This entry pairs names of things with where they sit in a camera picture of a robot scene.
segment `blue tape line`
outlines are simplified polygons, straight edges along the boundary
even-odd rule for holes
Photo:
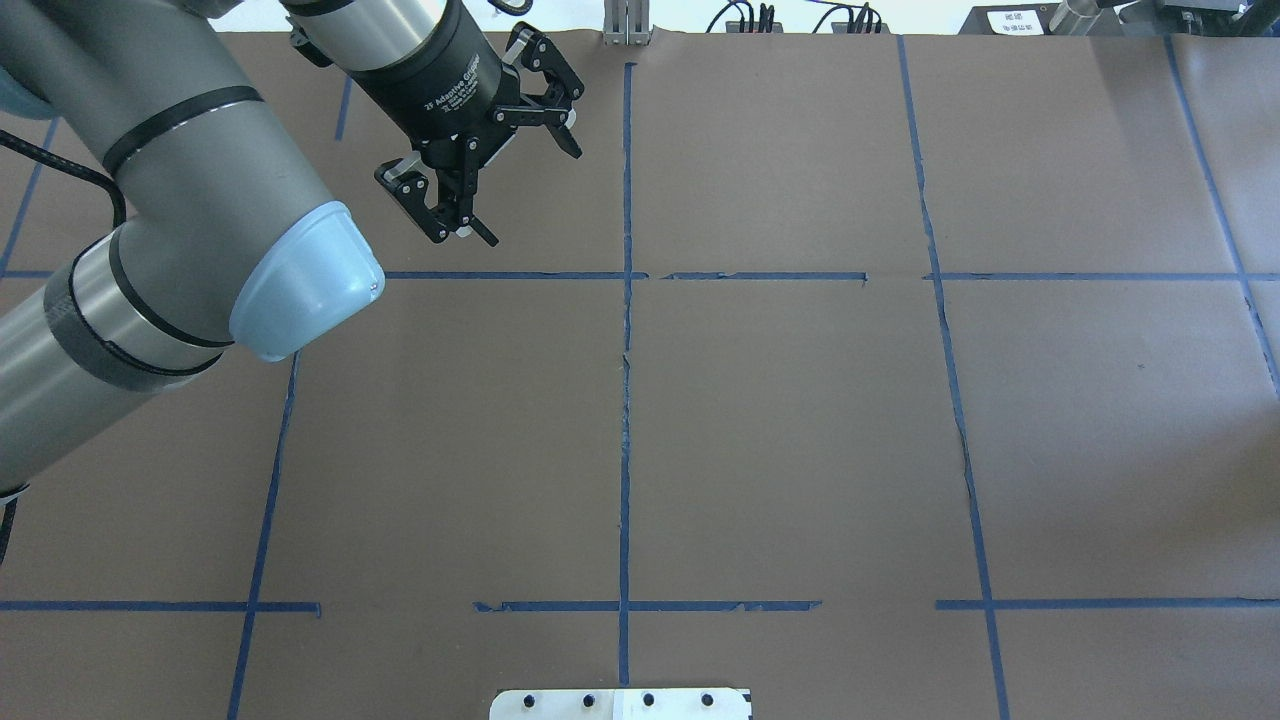
[[[622,74],[622,461],[618,505],[618,687],[631,684],[631,73]]]
[[[672,273],[664,281],[860,281],[867,273]]]
[[[338,126],[333,131],[334,142],[342,142],[342,136],[347,133],[347,106],[351,105],[352,81],[348,77],[342,86],[342,105],[338,106]]]
[[[1258,336],[1258,345],[1262,347],[1262,357],[1267,363],[1267,373],[1271,375],[1271,388],[1276,397],[1280,397],[1280,370],[1276,369],[1275,352],[1271,350],[1271,340],[1262,325],[1258,315],[1258,304],[1253,300],[1253,288],[1249,287],[1248,277],[1244,273],[1244,263],[1240,260],[1240,250],[1235,245],[1235,233],[1231,232],[1231,223],[1226,219],[1226,210],[1222,208],[1222,197],[1217,192],[1217,182],[1213,179],[1213,170],[1208,167],[1208,158],[1204,156],[1204,146],[1201,143],[1199,128],[1196,127],[1196,117],[1192,106],[1187,101],[1187,88],[1183,87],[1183,74],[1178,69],[1178,55],[1174,53],[1174,40],[1165,36],[1165,54],[1169,56],[1169,70],[1174,76],[1174,90],[1178,91],[1178,104],[1183,108],[1183,117],[1187,119],[1187,129],[1190,131],[1192,147],[1196,149],[1196,160],[1199,161],[1201,172],[1204,174],[1204,183],[1208,186],[1208,196],[1213,201],[1213,214],[1217,215],[1217,224],[1222,228],[1222,237],[1226,238],[1226,249],[1231,255],[1231,264],[1235,266],[1235,275],[1240,281],[1240,292],[1244,293],[1244,304],[1249,309],[1249,318],[1253,320],[1253,333]]]
[[[1138,281],[1138,282],[1236,282],[1233,273],[942,273],[943,281]],[[932,281],[933,274],[924,275]]]
[[[632,600],[630,612],[809,612],[822,606],[820,600]],[[497,606],[472,602],[476,612],[617,612],[620,602],[585,601],[522,601]]]
[[[244,612],[247,602],[156,600],[0,600],[0,612]],[[259,612],[307,612],[319,602],[264,602]]]
[[[585,273],[531,273],[531,272],[466,272],[466,270],[392,270],[385,273],[389,281],[625,281],[627,273],[585,272]],[[645,273],[632,273],[632,277],[646,279]]]
[[[49,120],[49,129],[45,131],[45,141],[40,145],[45,150],[54,143],[54,133],[58,132],[58,118]],[[13,258],[13,249],[18,246],[18,236],[22,233],[22,223],[27,219],[27,208],[31,206],[31,197],[36,193],[36,182],[40,181],[40,170],[44,168],[40,163],[32,163],[36,165],[31,169],[31,177],[27,179],[27,191],[22,195],[22,202],[18,205],[18,214],[14,215],[13,227],[9,229],[9,240],[5,242],[4,252],[0,252],[0,278],[9,277],[9,259]]]
[[[271,484],[266,489],[266,509],[262,510],[262,529],[257,536],[257,557],[253,560],[253,579],[248,587],[248,602],[244,609],[244,626],[241,630],[241,648],[236,659],[236,676],[232,680],[232,698],[227,706],[227,720],[236,720],[239,714],[241,693],[244,689],[244,670],[248,667],[248,648],[253,641],[253,620],[259,611],[259,594],[262,592],[262,570],[266,568],[266,548],[271,538],[271,519],[275,515],[275,500],[280,492],[280,470],[284,468],[284,441],[289,434],[289,421],[293,418],[293,401],[297,397],[298,364],[302,351],[293,354],[289,368],[289,386],[284,393],[284,411],[280,416],[280,436],[275,441],[275,460],[271,464]]]
[[[1248,597],[1069,597],[995,600],[940,600],[941,611],[986,610],[1147,610],[1147,609],[1248,609],[1280,610],[1280,600]]]
[[[969,489],[969,524],[973,529],[973,547],[978,561],[978,582],[987,619],[987,644],[991,650],[991,670],[996,684],[996,703],[1000,719],[1009,720],[1009,694],[1005,689],[1005,664],[1000,652],[1000,633],[996,628],[996,611],[991,602],[991,573],[987,568],[987,546],[982,534],[982,514],[978,511],[978,487],[973,477],[973,460],[969,456],[969,432],[965,429],[964,402],[960,398],[960,377],[956,372],[955,351],[951,345],[951,327],[947,324],[946,296],[942,291],[942,268],[938,261],[937,238],[933,233],[933,220],[929,218],[929,205],[924,191],[924,154],[920,151],[920,132],[915,119],[915,101],[911,96],[911,74],[906,60],[906,42],[897,36],[897,58],[902,70],[902,96],[906,99],[906,122],[911,133],[911,154],[915,159],[915,183],[920,192],[920,217],[924,220],[924,234],[929,238],[929,268],[933,270],[933,299],[938,306],[938,328],[942,331],[942,354],[947,364],[947,384],[951,388],[951,411],[955,415],[956,430],[960,433],[960,450],[964,456],[964,482]]]

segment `white bracket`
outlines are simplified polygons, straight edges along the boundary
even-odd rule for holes
[[[605,45],[649,45],[649,0],[604,0]]]
[[[751,691],[663,688],[507,691],[489,720],[751,720]]]

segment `robotic arm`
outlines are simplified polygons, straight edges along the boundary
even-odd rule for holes
[[[236,4],[0,3],[0,109],[65,118],[136,210],[0,318],[0,503],[230,345],[283,359],[381,293],[347,208],[209,27]],[[585,88],[527,24],[499,56],[462,0],[284,6],[293,45],[404,131],[407,155],[374,177],[431,241],[498,242],[472,199],[520,127],[581,155],[570,127]],[[518,68],[543,73],[547,92],[522,94]]]

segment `blue cap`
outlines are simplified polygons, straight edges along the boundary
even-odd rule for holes
[[[332,200],[293,223],[253,268],[230,333],[275,363],[378,300],[385,284],[351,211]]]
[[[20,82],[5,72],[4,65],[0,65],[0,110],[32,120],[49,120],[58,117],[52,105],[23,87]]]

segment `white background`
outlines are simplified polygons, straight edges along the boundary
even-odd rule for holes
[[[893,32],[913,35],[955,35],[960,24],[975,4],[996,4],[1001,0],[873,0],[872,6],[881,12],[884,22]],[[1005,0],[1016,3],[1018,0]],[[465,0],[467,9],[484,29],[511,29],[515,19],[498,13],[485,0]],[[786,26],[787,32],[809,32],[818,18],[829,8],[806,0],[777,0],[777,20]],[[724,6],[722,0],[653,0],[650,19],[653,24],[667,29],[703,32],[707,23]],[[753,3],[759,8],[759,0]],[[831,15],[829,20],[845,20],[845,12]],[[724,18],[737,18],[736,10],[730,10]],[[539,29],[593,28],[604,24],[603,0],[534,0],[534,9],[524,18]],[[717,23],[723,28],[723,22]],[[246,0],[214,27],[224,31],[289,29],[284,22],[284,10],[276,0]]]

